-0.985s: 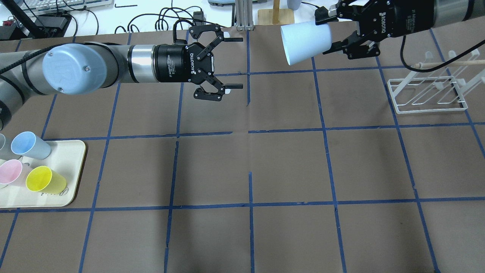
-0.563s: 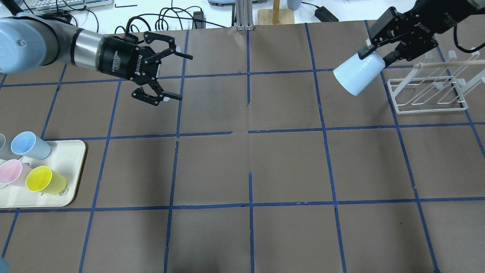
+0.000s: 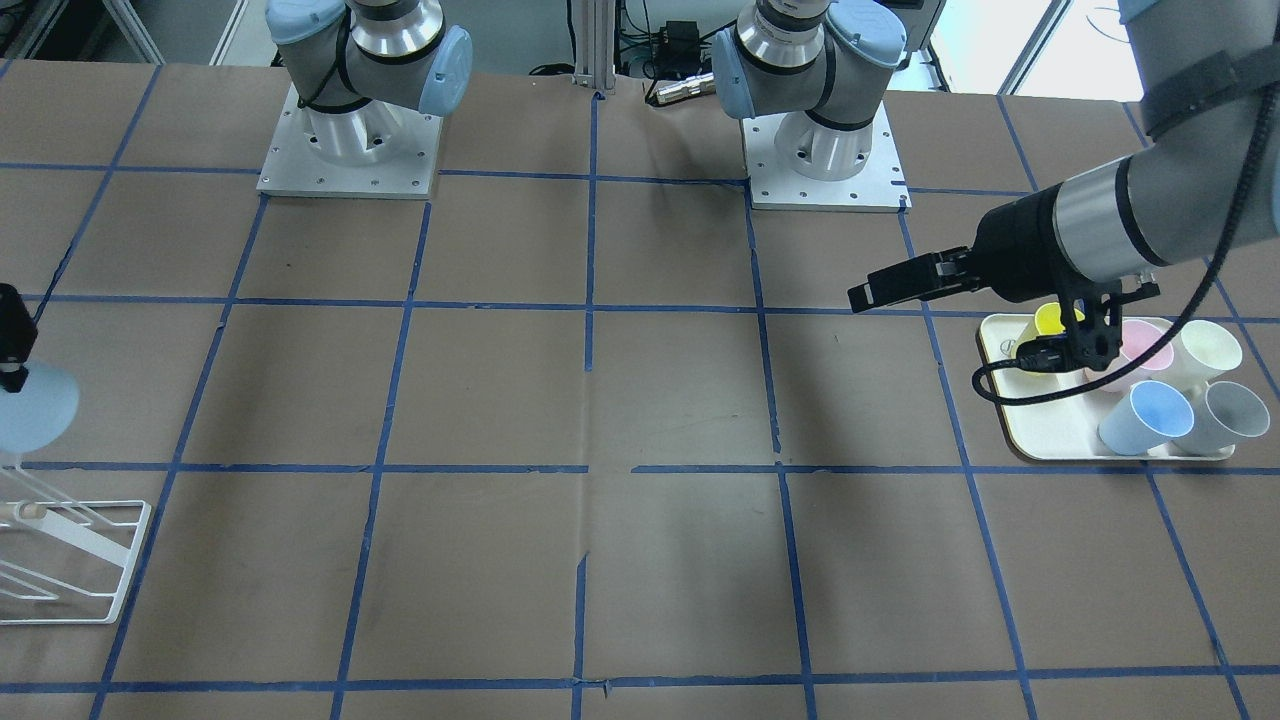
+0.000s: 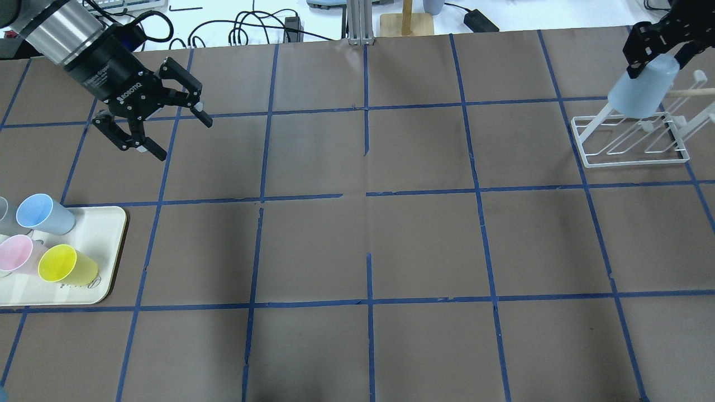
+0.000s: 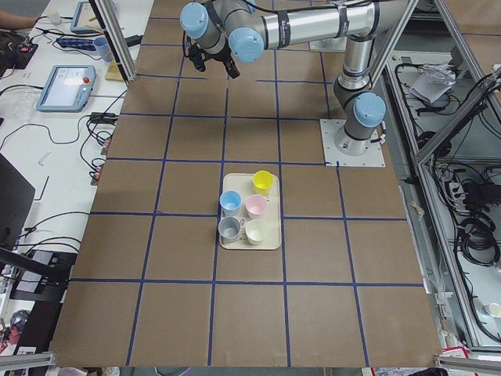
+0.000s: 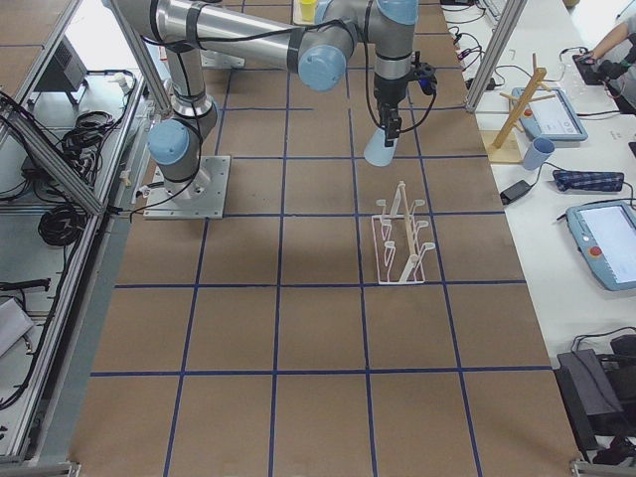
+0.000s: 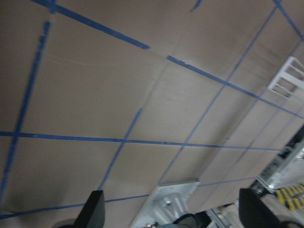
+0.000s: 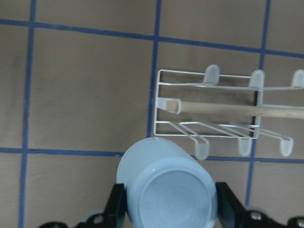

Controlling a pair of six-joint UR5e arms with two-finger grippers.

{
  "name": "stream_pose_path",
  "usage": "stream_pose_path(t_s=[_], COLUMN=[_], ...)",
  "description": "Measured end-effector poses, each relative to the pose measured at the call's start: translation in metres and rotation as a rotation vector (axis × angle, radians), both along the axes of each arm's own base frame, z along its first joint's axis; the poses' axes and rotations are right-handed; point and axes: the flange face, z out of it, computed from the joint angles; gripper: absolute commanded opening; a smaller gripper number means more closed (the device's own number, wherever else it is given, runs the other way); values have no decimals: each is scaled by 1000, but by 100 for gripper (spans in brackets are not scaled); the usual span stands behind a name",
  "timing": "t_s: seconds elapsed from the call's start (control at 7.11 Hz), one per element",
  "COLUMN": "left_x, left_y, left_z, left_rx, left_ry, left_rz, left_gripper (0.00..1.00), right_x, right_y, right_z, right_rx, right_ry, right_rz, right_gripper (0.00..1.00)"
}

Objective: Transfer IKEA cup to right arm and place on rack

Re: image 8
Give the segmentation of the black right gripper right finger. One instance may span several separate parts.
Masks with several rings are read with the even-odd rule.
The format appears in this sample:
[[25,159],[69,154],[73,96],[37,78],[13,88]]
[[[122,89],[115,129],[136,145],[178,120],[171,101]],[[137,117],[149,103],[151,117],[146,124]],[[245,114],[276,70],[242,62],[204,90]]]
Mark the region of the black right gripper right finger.
[[246,209],[225,182],[216,182],[218,219],[223,228],[302,228],[303,217],[292,217],[281,224],[265,213]]

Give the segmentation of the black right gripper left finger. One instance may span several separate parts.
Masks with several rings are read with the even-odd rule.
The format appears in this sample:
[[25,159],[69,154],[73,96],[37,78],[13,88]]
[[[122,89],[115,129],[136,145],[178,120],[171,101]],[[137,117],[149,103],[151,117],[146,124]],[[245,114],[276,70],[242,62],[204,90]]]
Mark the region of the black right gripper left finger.
[[114,184],[103,212],[90,215],[80,221],[77,228],[122,228],[127,211],[127,196],[124,184]]

